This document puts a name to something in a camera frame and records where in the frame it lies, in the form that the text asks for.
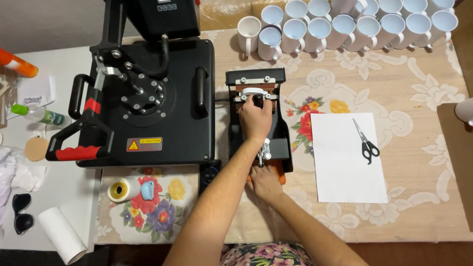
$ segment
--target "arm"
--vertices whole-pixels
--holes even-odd
[[[271,169],[252,168],[255,193],[271,206],[294,231],[312,262],[318,266],[367,266],[351,248],[297,205],[282,190]]]
[[[252,96],[239,110],[245,141],[200,196],[164,266],[217,266],[255,156],[271,128],[272,103],[254,106]]]

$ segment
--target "lace tablecloth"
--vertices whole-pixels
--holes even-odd
[[[455,175],[436,107],[467,97],[452,43],[424,49],[364,54],[325,51],[284,54],[275,64],[253,53],[242,57],[236,30],[203,32],[215,46],[216,97],[228,96],[228,70],[286,69],[281,87],[282,113],[292,142],[294,172],[284,191],[347,242],[466,241],[468,230]],[[388,204],[318,203],[311,112],[374,114]],[[228,104],[216,105],[216,154],[228,161]],[[115,205],[106,196],[111,177],[135,176],[156,182],[153,202]],[[173,242],[197,199],[198,167],[125,169],[103,172],[96,220],[96,244]],[[226,242],[294,239],[270,209],[243,193]]]

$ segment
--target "black sunglasses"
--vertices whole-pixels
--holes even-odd
[[[13,225],[18,235],[22,235],[35,224],[35,220],[31,214],[20,213],[31,204],[30,194],[15,194],[13,195],[13,211],[15,212],[15,220]]]

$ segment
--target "round cork coaster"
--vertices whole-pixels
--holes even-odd
[[[26,158],[28,158],[30,161],[41,161],[46,157],[48,144],[49,141],[40,137],[29,139],[25,145]]]

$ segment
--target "white mug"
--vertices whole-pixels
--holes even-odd
[[[282,19],[284,18],[284,11],[278,6],[269,5],[261,11],[261,26],[275,25],[282,29]]]
[[[238,44],[246,56],[258,49],[258,34],[261,22],[258,18],[247,16],[238,22]]]
[[[304,42],[306,48],[304,51],[308,53],[321,53],[327,48],[327,36],[332,30],[332,25],[326,19],[314,18],[307,25],[306,36]]]
[[[435,12],[431,21],[432,28],[430,29],[430,33],[432,36],[430,40],[425,40],[425,38],[422,37],[414,43],[415,46],[432,48],[432,45],[444,35],[446,36],[445,42],[448,42],[452,38],[451,31],[458,26],[458,18],[455,14],[447,10]]]
[[[368,7],[366,0],[332,0],[330,16],[335,17],[340,14],[348,14],[357,2],[362,6],[361,12],[356,19],[360,18]]]
[[[282,30],[281,50],[285,53],[300,53],[303,51],[306,47],[304,42],[306,31],[306,24],[302,20],[296,18],[288,20]]]
[[[415,13],[421,13],[427,15],[425,9],[427,9],[427,0],[403,0],[403,8],[401,9],[401,14],[404,19],[409,15]]]
[[[378,19],[382,19],[391,13],[401,15],[401,9],[403,9],[403,2],[401,0],[379,0],[378,4],[379,10],[376,13]]]
[[[355,20],[349,15],[341,14],[334,17],[332,20],[332,30],[327,37],[327,49],[345,48],[345,42],[349,41],[346,45],[353,43],[355,41],[355,35],[353,34],[355,26]]]
[[[368,4],[368,7],[366,7],[365,13],[363,13],[363,15],[376,18],[376,13],[379,10],[378,2],[376,0],[366,0],[366,3]],[[350,10],[349,14],[354,18],[358,18],[362,11],[363,6],[360,2],[357,2],[356,5]]]
[[[378,44],[372,46],[371,49],[379,50],[384,48],[388,43],[391,45],[398,45],[404,41],[403,31],[406,28],[406,22],[398,14],[387,14],[380,21],[381,30],[376,35]]]
[[[291,0],[284,7],[284,19],[283,24],[290,19],[299,19],[309,24],[310,19],[307,16],[308,7],[307,4],[302,0]]]
[[[327,0],[310,0],[307,4],[309,19],[325,18],[332,21],[332,17],[328,14],[330,12],[330,3]]]
[[[460,120],[473,126],[473,98],[458,103],[455,106],[455,114]]]
[[[357,23],[356,28],[353,31],[355,35],[355,41],[347,46],[347,50],[350,52],[362,51],[366,53],[373,46],[377,45],[376,35],[379,33],[381,26],[378,20],[374,17],[363,16]]]
[[[455,0],[429,0],[429,5],[425,10],[427,16],[431,17],[435,12],[441,10],[448,10],[452,13],[455,13],[453,6],[455,5]]]
[[[258,41],[258,55],[265,61],[278,60],[282,51],[281,45],[281,31],[277,26],[268,26],[260,32]]]
[[[417,42],[417,40],[423,36],[425,36],[428,41],[432,36],[430,33],[431,26],[432,23],[427,16],[419,13],[411,14],[406,19],[406,28],[403,31],[404,40],[396,45],[387,45],[387,48],[404,49],[407,47],[415,47],[413,43]]]

